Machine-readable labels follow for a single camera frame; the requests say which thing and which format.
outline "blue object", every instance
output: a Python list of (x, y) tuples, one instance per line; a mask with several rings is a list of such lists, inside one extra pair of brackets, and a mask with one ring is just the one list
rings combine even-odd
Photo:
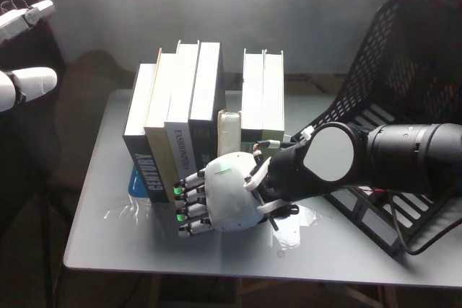
[(138, 170), (133, 166), (131, 171), (130, 183), (128, 184), (128, 193), (134, 198), (147, 198), (147, 192), (144, 188)]

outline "black plastic crate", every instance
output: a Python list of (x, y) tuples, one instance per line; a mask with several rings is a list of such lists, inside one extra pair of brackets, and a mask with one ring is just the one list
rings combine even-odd
[[(461, 123), (461, 54), (457, 9), (437, 0), (389, 0), (375, 14), (339, 95), (309, 125)], [(399, 250), (385, 194), (365, 187), (326, 198), (388, 254)], [(412, 241), (447, 200), (398, 194), (394, 206), (404, 237)]]

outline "white circle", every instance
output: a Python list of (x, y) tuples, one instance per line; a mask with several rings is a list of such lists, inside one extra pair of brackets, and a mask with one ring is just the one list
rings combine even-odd
[(311, 141), (303, 164), (322, 180), (343, 178), (353, 164), (354, 148), (350, 137), (340, 128), (321, 130)]

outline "table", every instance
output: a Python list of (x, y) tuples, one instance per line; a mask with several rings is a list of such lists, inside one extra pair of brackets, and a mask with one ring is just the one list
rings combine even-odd
[[(462, 228), (423, 254), (405, 255), (398, 262), (324, 198), (300, 201), (318, 219), (300, 227), (298, 247), (283, 249), (271, 235), (269, 223), (242, 232), (178, 239), (172, 208), (131, 203), (127, 193), (132, 161), (121, 134), (130, 93), (117, 90), (108, 99), (64, 255), (67, 267), (462, 286)], [(332, 100), (323, 95), (287, 95), (286, 132), (300, 130)], [(239, 101), (237, 92), (227, 92), (228, 109), (238, 109)], [(462, 203), (455, 201), (422, 241), (461, 212)]]

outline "gray table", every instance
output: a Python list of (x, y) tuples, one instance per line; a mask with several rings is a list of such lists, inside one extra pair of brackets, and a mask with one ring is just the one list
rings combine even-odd
[[(178, 239), (171, 208), (128, 196), (132, 161), (121, 134), (129, 97), (129, 90), (109, 97), (64, 255), (67, 267), (462, 286), (462, 228), (399, 263), (323, 198), (301, 201), (318, 219), (300, 227), (298, 247), (283, 250), (269, 223)], [(332, 99), (286, 96), (287, 133), (314, 119)], [(238, 109), (239, 100), (238, 94), (227, 94), (228, 108)], [(462, 203), (455, 201), (425, 233), (427, 238), (461, 212)]]

